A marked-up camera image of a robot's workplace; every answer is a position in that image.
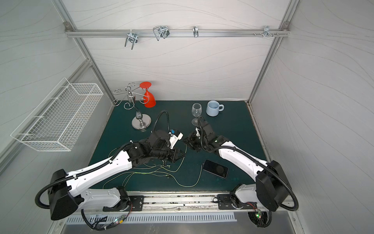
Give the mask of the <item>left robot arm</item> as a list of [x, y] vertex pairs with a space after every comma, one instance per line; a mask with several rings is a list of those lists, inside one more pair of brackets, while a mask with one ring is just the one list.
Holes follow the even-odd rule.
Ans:
[[183, 134], [170, 128], [152, 128], [148, 138], [131, 141], [118, 147], [109, 158], [91, 166], [66, 172], [60, 169], [53, 173], [51, 182], [40, 189], [35, 196], [35, 204], [50, 211], [51, 220], [60, 220], [75, 213], [78, 209], [102, 206], [106, 211], [120, 211], [127, 208], [130, 199], [122, 186], [109, 190], [89, 192], [90, 187], [107, 178], [147, 164], [150, 160], [163, 160], [174, 163], [185, 156], [175, 147]]

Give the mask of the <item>green wired earphones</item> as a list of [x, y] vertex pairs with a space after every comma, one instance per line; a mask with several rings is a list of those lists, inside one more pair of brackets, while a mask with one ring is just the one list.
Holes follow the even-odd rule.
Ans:
[[158, 167], [154, 171], [148, 171], [148, 172], [137, 172], [137, 171], [135, 171], [135, 172], [133, 172], [133, 171], [123, 172], [123, 173], [117, 175], [116, 177], [111, 178], [110, 180], [108, 180], [107, 182], [105, 182], [103, 184], [103, 186], [102, 186], [102, 189], [105, 188], [106, 184], [108, 184], [109, 182], [115, 180], [116, 178], [118, 178], [118, 177], [120, 177], [120, 176], [122, 176], [124, 174], [128, 174], [127, 177], [122, 182], [122, 186], [124, 186], [124, 187], [128, 184], [128, 182], [130, 181], [131, 177], [133, 175], [136, 175], [136, 174], [138, 174], [138, 175], [154, 175], [154, 176], [158, 176], [158, 177], [165, 177], [165, 176], [172, 176], [173, 177], [172, 173], [176, 173], [180, 169], [180, 167], [182, 166], [182, 164], [184, 162], [184, 159], [185, 158], [182, 159], [180, 165], [178, 166], [178, 168], [175, 171], [169, 170], [168, 168], [170, 168], [171, 165], [166, 165], [165, 164], [165, 165], [155, 165], [155, 166], [148, 167], [148, 168], [142, 168], [142, 170], [150, 170], [152, 168]]
[[182, 167], [176, 168], [175, 170], [167, 170], [163, 168], [158, 173], [162, 176], [167, 176], [176, 183], [177, 186], [181, 188], [194, 188], [196, 187], [202, 179], [203, 168], [200, 166], [199, 169], [192, 171], [183, 170]]

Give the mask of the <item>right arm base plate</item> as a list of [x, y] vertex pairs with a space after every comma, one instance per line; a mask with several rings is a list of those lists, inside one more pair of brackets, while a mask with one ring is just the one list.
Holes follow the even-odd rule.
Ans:
[[218, 204], [219, 210], [256, 210], [256, 202], [243, 203], [235, 195], [218, 194], [212, 200], [213, 203]]

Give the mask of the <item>purple-edged black smartphone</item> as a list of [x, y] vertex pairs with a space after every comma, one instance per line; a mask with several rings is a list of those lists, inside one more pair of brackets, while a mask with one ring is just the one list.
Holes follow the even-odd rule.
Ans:
[[210, 160], [205, 160], [203, 164], [203, 170], [220, 178], [226, 178], [228, 175], [228, 168], [226, 166]]

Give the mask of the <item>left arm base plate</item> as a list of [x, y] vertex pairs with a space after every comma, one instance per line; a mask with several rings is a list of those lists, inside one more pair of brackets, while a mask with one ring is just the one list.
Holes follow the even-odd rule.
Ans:
[[128, 196], [127, 199], [121, 199], [114, 207], [103, 207], [104, 212], [125, 212], [125, 211], [142, 211], [144, 196]]

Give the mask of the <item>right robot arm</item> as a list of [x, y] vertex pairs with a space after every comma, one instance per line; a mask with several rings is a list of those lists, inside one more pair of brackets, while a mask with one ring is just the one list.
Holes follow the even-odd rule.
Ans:
[[195, 131], [184, 139], [189, 148], [218, 155], [256, 182], [254, 186], [238, 185], [230, 192], [234, 208], [240, 209], [243, 203], [252, 202], [253, 197], [257, 196], [259, 203], [272, 212], [279, 207], [288, 211], [299, 209], [299, 201], [278, 162], [260, 160], [240, 149], [228, 138], [216, 134], [203, 117], [198, 117], [195, 122]]

